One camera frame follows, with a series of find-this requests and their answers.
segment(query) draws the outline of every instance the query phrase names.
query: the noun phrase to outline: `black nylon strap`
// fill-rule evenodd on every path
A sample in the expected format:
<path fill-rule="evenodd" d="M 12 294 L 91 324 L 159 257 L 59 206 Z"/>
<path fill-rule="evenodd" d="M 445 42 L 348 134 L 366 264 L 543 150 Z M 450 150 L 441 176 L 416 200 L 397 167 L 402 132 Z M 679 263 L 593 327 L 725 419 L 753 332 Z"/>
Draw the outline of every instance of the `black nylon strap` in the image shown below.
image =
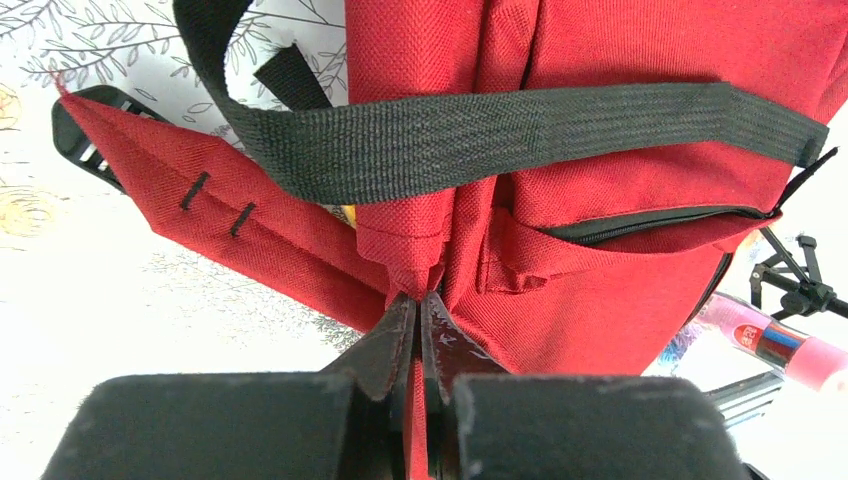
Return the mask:
<path fill-rule="evenodd" d="M 280 49 L 254 76 L 290 110 L 333 106 L 296 45 Z"/>
<path fill-rule="evenodd" d="M 275 112 L 227 93 L 224 54 L 250 0 L 175 0 L 192 64 L 245 148 L 284 190 L 324 204 L 430 193 L 637 148 L 718 141 L 806 167 L 827 127 L 725 83 L 407 98 Z"/>

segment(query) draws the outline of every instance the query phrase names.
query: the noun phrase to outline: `black clamp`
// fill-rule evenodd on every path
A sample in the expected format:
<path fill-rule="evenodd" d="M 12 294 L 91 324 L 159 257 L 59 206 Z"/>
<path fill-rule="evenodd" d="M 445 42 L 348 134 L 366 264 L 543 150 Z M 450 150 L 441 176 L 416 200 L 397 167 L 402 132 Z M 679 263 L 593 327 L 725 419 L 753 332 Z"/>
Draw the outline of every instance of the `black clamp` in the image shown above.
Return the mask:
<path fill-rule="evenodd" d="M 806 261 L 806 266 L 802 267 L 770 228 L 762 229 L 761 233 L 776 253 L 755 265 L 751 272 L 749 281 L 753 306 L 762 308 L 763 283 L 766 283 L 786 292 L 780 299 L 782 310 L 772 315 L 775 320 L 782 321 L 793 315 L 809 317 L 825 311 L 848 318 L 848 303 L 837 299 L 833 288 L 822 282 L 815 238 L 801 235 L 796 239 Z M 797 281 L 785 277 L 786 273 L 791 273 Z"/>
<path fill-rule="evenodd" d="M 107 381 L 42 478 L 409 478 L 419 362 L 432 478 L 751 478 L 691 383 L 509 375 L 433 292 L 397 298 L 321 372 Z"/>

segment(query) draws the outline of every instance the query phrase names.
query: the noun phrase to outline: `black stitching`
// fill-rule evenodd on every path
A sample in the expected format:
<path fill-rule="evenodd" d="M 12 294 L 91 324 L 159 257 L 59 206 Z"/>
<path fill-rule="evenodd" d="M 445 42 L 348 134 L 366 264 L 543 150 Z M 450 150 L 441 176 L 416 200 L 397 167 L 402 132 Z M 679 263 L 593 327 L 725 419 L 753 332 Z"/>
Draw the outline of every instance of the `black stitching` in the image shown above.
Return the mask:
<path fill-rule="evenodd" d="M 191 203 L 191 199 L 194 198 L 195 195 L 197 195 L 197 192 L 199 192 L 201 188 L 203 188 L 203 184 L 206 183 L 206 180 L 208 180 L 209 177 L 210 175 L 208 172 L 203 172 L 200 174 L 200 177 L 197 179 L 196 182 L 194 182 L 194 185 L 191 186 L 191 189 L 188 191 L 188 193 L 186 193 L 186 196 L 183 197 L 183 201 L 180 202 L 180 208 L 182 208 L 183 210 L 188 210 L 188 205 Z"/>
<path fill-rule="evenodd" d="M 253 202 L 248 203 L 247 206 L 244 207 L 244 210 L 242 210 L 241 215 L 239 215 L 239 218 L 236 220 L 236 223 L 234 223 L 232 228 L 230 228 L 230 235 L 233 237 L 238 235 L 238 229 L 244 225 L 244 222 L 247 221 L 248 215 L 250 215 L 250 212 L 252 212 L 254 208 L 256 208 L 256 204 Z"/>

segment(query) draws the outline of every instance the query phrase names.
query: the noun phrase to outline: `red backpack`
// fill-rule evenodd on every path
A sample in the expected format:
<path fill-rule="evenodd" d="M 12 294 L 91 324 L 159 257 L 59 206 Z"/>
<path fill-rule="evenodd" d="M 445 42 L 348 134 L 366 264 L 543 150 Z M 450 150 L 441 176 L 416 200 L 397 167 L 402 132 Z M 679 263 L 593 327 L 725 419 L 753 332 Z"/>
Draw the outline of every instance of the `red backpack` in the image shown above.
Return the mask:
<path fill-rule="evenodd" d="M 329 108 L 292 46 L 256 73 L 292 111 L 255 110 L 223 74 L 249 3 L 174 9 L 255 162 L 63 105 L 157 233 L 362 331 L 437 290 L 515 373 L 641 373 L 780 215 L 793 167 L 821 166 L 848 96 L 839 1 L 360 0 L 353 105 Z M 355 204 L 356 228 L 319 204 Z"/>

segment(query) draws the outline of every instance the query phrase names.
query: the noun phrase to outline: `black zipper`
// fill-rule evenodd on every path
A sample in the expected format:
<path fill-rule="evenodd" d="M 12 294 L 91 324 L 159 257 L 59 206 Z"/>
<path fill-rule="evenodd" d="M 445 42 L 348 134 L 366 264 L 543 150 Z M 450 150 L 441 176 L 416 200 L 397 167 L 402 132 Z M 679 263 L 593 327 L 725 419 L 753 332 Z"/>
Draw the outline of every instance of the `black zipper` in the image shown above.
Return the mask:
<path fill-rule="evenodd" d="M 543 229 L 542 232 L 570 243 L 591 246 L 651 228 L 677 225 L 728 213 L 758 220 L 765 220 L 773 215 L 748 207 L 687 207 L 588 220 L 573 225 Z"/>
<path fill-rule="evenodd" d="M 701 298 L 698 299 L 698 303 L 695 304 L 695 310 L 689 314 L 689 318 L 686 319 L 687 323 L 691 322 L 695 315 L 704 308 L 704 304 L 707 303 L 707 300 L 710 298 L 710 295 L 715 292 L 715 289 L 718 288 L 718 284 L 721 283 L 724 275 L 727 273 L 727 270 L 730 269 L 730 264 L 733 262 L 733 254 L 725 253 L 721 256 L 721 261 L 718 262 L 718 267 L 716 268 L 715 273 L 713 274 L 713 278 L 710 279 L 710 283 L 707 284 L 707 288 L 704 290 L 704 293 L 701 295 Z"/>

